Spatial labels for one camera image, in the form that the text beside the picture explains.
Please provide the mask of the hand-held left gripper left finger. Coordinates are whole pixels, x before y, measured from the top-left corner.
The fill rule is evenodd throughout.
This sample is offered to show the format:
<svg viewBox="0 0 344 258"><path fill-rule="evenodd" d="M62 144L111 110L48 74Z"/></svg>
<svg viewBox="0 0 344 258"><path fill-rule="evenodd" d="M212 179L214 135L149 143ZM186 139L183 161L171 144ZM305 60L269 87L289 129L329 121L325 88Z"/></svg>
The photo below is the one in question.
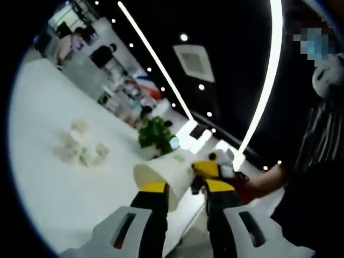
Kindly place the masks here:
<svg viewBox="0 0 344 258"><path fill-rule="evenodd" d="M142 186L130 206L121 206L92 230L80 248L61 257L162 257L168 228L169 186L156 181Z"/></svg>

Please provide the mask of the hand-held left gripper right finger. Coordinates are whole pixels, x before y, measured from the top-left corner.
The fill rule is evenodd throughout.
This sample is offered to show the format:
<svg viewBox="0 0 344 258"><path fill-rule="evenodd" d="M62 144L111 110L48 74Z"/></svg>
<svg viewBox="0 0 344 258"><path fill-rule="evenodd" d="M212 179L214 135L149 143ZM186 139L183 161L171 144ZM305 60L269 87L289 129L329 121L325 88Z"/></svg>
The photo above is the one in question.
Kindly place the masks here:
<svg viewBox="0 0 344 258"><path fill-rule="evenodd" d="M207 229L214 257L312 257L315 252L288 241L278 223L243 205L235 189L205 180Z"/></svg>

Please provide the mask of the person's right hand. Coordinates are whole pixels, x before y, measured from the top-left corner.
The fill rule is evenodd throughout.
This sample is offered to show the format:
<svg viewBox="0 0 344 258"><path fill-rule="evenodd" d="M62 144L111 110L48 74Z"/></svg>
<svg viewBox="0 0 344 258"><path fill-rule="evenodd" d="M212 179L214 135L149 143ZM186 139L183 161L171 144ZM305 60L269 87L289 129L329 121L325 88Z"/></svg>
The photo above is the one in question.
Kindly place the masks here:
<svg viewBox="0 0 344 258"><path fill-rule="evenodd" d="M243 204L249 204L251 201L259 198L259 195L251 184L249 177L240 171L236 171L234 173L232 185Z"/></svg>

